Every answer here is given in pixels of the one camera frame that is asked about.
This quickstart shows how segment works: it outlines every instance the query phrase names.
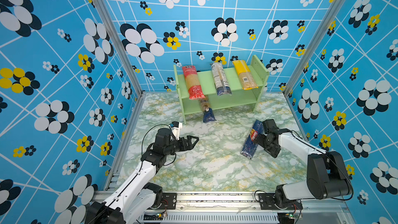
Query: spaghetti package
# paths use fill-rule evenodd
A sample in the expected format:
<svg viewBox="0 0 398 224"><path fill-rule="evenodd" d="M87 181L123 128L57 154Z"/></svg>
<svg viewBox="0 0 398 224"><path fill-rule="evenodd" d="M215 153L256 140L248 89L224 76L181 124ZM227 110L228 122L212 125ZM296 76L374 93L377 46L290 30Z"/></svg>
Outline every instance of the spaghetti package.
<svg viewBox="0 0 398 224"><path fill-rule="evenodd" d="M213 110L210 108L209 99L205 96L204 99L200 100L200 107L203 111L203 123L207 123L210 121L216 121L214 117Z"/></svg>
<svg viewBox="0 0 398 224"><path fill-rule="evenodd" d="M216 85L217 95L229 94L231 95L231 88L225 76L224 69L220 62L213 62L211 64L211 72L213 73L214 84Z"/></svg>
<svg viewBox="0 0 398 224"><path fill-rule="evenodd" d="M202 87L200 86L199 77L196 72L195 66L184 66L182 67L182 72L185 76L185 83L187 84L187 89L189 93L189 99L202 99L204 94L202 92Z"/></svg>
<svg viewBox="0 0 398 224"><path fill-rule="evenodd" d="M259 135L263 134L264 127L263 123L260 120L254 122L253 127L250 129L249 136L246 138L245 143L243 144L242 151L240 152L247 158L252 159L254 154L256 153L258 144L253 143L253 140Z"/></svg>
<svg viewBox="0 0 398 224"><path fill-rule="evenodd" d="M242 85L243 90L258 88L258 85L244 60L236 60L232 63L235 66L236 73L238 74L239 81Z"/></svg>

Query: marble tabletop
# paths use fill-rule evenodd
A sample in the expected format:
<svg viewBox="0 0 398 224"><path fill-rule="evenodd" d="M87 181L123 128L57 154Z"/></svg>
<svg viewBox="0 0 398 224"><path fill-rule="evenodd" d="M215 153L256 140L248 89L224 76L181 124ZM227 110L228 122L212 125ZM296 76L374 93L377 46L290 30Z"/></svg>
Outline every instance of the marble tabletop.
<svg viewBox="0 0 398 224"><path fill-rule="evenodd" d="M277 185L306 178L306 165L283 148L277 158L260 146L252 159L240 154L256 119L273 118L278 127L299 132L282 93L264 93L254 112L248 106L240 106L215 110L214 115L217 122L209 123L203 123L201 113L187 116L180 136L197 136L200 141L193 150L177 153L175 162L162 167L151 182L164 191L274 191ZM145 133L154 125L172 121L183 122L178 94L147 93L118 185L136 168ZM162 126L148 133L144 151L154 142L159 128ZM173 158L168 156L166 164Z"/></svg>

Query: blue patterned wall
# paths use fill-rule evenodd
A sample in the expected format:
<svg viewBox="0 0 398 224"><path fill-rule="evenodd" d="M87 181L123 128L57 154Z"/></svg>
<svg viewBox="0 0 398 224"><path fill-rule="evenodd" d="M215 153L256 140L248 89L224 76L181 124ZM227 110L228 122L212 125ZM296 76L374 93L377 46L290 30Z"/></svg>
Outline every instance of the blue patterned wall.
<svg viewBox="0 0 398 224"><path fill-rule="evenodd" d="M92 0L0 0L0 23L0 223L80 223L137 96Z"/></svg>
<svg viewBox="0 0 398 224"><path fill-rule="evenodd" d="M173 65L257 55L280 92L333 0L104 1L143 90L175 90Z"/></svg>
<svg viewBox="0 0 398 224"><path fill-rule="evenodd" d="M343 156L357 223L398 221L397 6L346 0L288 94L310 142Z"/></svg>

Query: green shelf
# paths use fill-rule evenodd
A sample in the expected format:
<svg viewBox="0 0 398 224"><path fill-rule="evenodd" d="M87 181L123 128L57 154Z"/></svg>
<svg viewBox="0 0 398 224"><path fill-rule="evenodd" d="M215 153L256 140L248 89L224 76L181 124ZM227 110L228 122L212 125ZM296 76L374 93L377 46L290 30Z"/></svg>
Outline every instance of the green shelf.
<svg viewBox="0 0 398 224"><path fill-rule="evenodd" d="M251 64L248 65L248 67L258 85L258 88L243 90L235 67L224 69L226 78L232 91L232 95L217 95L211 70L198 72L198 78L202 86L203 94L209 98L209 102L213 110L249 105L254 111L260 100L263 89L267 85L269 72L256 55L252 57ZM184 123L186 123L186 115L202 112L202 110L198 100L189 99L185 77L183 74L177 74L177 67L175 65L174 73L176 76L176 88L180 98Z"/></svg>

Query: red spaghetti package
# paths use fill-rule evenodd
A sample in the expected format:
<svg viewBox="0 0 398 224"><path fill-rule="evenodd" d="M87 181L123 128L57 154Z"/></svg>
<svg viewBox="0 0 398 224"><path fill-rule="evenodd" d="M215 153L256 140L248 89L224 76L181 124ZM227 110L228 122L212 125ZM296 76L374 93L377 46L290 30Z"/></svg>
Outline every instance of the red spaghetti package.
<svg viewBox="0 0 398 224"><path fill-rule="evenodd" d="M202 92L202 87L200 86L196 67L191 65L184 66L182 67L182 72L184 72L185 83L187 84L187 89L189 93L189 99L204 98L205 96Z"/></svg>

